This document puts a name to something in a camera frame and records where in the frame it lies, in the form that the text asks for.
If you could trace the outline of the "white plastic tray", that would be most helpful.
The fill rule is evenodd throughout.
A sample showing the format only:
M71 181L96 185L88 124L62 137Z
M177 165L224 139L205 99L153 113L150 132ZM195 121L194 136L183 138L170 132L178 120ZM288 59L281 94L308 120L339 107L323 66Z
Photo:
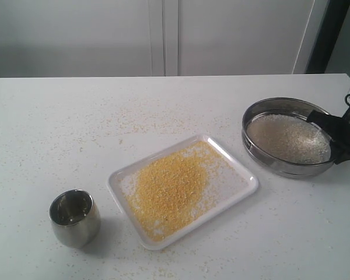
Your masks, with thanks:
M257 177L208 135L113 172L107 187L141 244L161 250L253 194Z

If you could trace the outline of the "white cabinet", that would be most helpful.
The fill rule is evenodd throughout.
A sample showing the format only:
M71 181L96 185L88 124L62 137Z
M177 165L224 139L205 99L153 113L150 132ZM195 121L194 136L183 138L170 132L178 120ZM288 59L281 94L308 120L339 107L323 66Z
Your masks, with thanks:
M327 1L0 1L0 77L302 74Z

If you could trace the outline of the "yellow millet grains pile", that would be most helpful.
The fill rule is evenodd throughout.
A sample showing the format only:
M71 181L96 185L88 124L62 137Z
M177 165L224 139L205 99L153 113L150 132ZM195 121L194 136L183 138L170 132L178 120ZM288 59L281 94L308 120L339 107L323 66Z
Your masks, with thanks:
M161 242L228 200L248 182L209 143L155 160L128 179L125 198L146 235Z

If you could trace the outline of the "stainless steel cup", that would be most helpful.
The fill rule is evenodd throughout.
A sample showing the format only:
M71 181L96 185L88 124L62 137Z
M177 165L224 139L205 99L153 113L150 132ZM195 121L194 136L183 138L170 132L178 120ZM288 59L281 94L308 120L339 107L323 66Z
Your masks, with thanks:
M84 190L68 190L56 197L50 205L49 217L56 238L67 247L82 248L100 230L99 209Z

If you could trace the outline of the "round stainless steel sieve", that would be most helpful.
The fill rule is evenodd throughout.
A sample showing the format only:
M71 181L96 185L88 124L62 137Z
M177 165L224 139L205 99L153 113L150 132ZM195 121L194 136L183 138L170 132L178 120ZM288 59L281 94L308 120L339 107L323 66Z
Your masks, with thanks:
M334 164L334 159L332 157L330 157L330 160L327 162L311 165L287 162L285 160L275 158L264 152L262 149L256 146L255 143L247 135L248 125L259 117L271 114L279 114L297 117L307 122L306 119L313 110L329 114L317 105L314 105L307 101L288 97L274 97L260 100L252 104L245 111L242 119L241 135L243 145L247 153L262 167L283 177L301 179L306 177L313 177L325 172ZM316 124L313 125L319 128L321 132L323 132L329 138L331 148L331 138Z

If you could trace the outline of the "yellow and white grain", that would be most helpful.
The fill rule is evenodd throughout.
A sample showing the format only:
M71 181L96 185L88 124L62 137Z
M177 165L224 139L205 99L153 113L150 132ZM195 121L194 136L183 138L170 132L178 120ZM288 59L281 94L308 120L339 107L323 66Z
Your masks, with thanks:
M248 125L247 135L264 152L287 162L313 165L331 157L329 138L297 117L264 115Z

